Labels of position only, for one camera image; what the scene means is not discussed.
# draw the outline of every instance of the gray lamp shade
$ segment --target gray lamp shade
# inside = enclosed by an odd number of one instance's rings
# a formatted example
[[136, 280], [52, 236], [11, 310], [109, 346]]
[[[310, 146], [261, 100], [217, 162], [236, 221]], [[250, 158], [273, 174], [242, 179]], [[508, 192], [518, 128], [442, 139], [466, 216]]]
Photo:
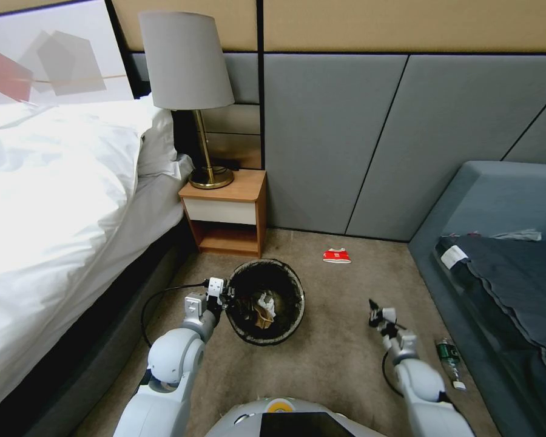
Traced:
[[153, 104], [208, 109], [234, 103], [214, 18], [190, 12], [140, 12]]

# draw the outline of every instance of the beige carpet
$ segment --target beige carpet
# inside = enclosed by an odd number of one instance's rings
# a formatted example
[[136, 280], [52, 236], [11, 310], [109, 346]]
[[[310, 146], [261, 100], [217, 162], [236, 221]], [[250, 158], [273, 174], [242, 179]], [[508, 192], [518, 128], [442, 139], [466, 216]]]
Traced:
[[[342, 247], [349, 251], [352, 264], [322, 262], [326, 249]], [[302, 324], [285, 343], [260, 348], [239, 339], [223, 314], [194, 385], [187, 436], [204, 436], [234, 405], [270, 396], [318, 402], [386, 436], [410, 435], [404, 401], [382, 378], [382, 342], [368, 327], [368, 298], [396, 307], [399, 322], [419, 336], [420, 357], [440, 371], [434, 341], [448, 334], [406, 245], [270, 229], [263, 257], [284, 261], [299, 275], [306, 294]], [[228, 277], [245, 261], [193, 255], [174, 285]], [[178, 326], [186, 293], [177, 291], [162, 300], [148, 329], [152, 340]], [[113, 435], [146, 360], [147, 348], [140, 341], [76, 436]], [[476, 435], [499, 436], [469, 375], [466, 393], [450, 388], [446, 378], [445, 382]]]

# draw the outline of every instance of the abstract painting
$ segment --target abstract painting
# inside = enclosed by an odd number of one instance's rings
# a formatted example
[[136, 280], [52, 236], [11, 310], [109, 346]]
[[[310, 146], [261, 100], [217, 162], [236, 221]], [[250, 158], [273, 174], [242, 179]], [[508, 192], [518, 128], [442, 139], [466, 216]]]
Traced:
[[131, 99], [105, 0], [0, 14], [0, 104]]

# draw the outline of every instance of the plastic bottle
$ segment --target plastic bottle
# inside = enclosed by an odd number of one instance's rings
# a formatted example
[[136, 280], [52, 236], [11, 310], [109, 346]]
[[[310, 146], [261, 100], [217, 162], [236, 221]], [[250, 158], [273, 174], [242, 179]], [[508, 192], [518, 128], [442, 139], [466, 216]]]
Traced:
[[461, 362], [461, 359], [459, 358], [459, 352], [455, 345], [451, 343], [449, 339], [443, 338], [441, 341], [437, 342], [436, 347], [443, 369], [451, 379], [453, 388], [456, 390], [466, 390], [465, 384], [460, 381], [459, 363]]

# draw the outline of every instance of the bottle cap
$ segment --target bottle cap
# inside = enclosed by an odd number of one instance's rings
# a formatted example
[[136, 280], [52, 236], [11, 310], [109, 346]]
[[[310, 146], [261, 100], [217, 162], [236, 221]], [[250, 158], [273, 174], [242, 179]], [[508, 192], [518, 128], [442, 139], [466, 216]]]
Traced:
[[467, 387], [461, 381], [453, 381], [453, 388], [456, 390], [467, 390]]

